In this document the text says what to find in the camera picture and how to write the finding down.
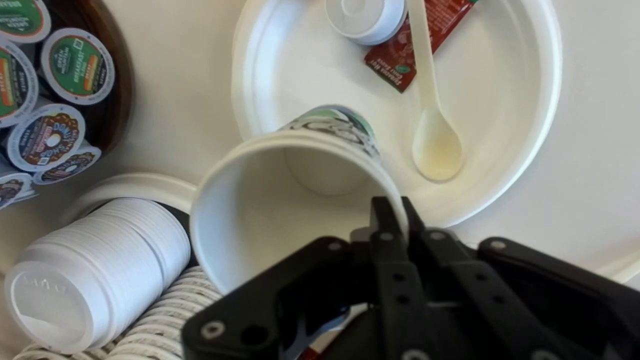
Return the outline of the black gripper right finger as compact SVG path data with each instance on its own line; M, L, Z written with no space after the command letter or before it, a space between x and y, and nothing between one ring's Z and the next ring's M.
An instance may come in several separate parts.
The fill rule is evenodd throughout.
M640 360L640 292L505 235L477 247L426 226L415 203L409 253L435 312L472 360Z

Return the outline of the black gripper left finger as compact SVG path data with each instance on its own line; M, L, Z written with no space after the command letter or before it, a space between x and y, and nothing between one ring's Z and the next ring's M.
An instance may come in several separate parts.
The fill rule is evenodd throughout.
M400 360L422 301L400 232L409 206L376 196L350 241L320 235L196 312L185 360Z

